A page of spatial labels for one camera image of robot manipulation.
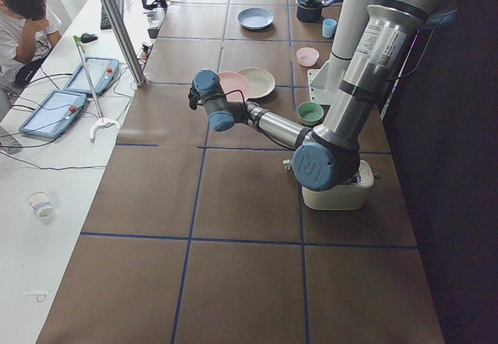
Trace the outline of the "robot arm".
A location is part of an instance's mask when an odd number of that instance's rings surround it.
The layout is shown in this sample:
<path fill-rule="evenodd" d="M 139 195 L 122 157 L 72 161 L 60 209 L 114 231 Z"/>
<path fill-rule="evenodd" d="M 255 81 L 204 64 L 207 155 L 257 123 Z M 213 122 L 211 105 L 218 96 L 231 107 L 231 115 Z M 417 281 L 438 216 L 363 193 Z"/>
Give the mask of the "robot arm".
<path fill-rule="evenodd" d="M 293 173 L 301 186 L 327 191 L 358 171 L 358 136 L 395 64 L 414 33 L 449 14 L 450 5 L 451 0 L 343 0 L 326 66 L 331 106 L 313 128 L 250 101 L 229 102 L 219 77 L 208 69 L 193 78 L 190 108 L 203 107 L 216 132 L 242 123 L 292 149 Z"/>

